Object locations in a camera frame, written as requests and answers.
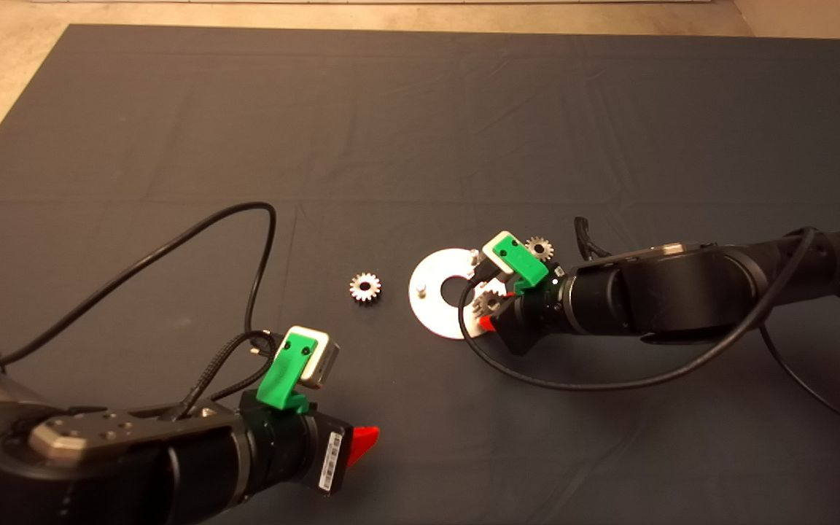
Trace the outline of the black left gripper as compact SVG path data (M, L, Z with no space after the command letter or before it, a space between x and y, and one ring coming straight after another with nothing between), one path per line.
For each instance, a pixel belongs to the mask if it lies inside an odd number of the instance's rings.
M377 426L353 427L314 403L304 414L279 410L257 401L254 392L242 394L239 415L251 454L244 497L283 483L333 495L343 488L350 449L353 467L380 438Z

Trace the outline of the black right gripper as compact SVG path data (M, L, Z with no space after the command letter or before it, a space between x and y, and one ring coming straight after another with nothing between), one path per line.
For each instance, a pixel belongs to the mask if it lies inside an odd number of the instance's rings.
M566 308L569 305L573 276L552 273L534 288L523 292L510 290L494 315L478 318L482 333L496 333L513 356L523 356L548 335L573 335Z

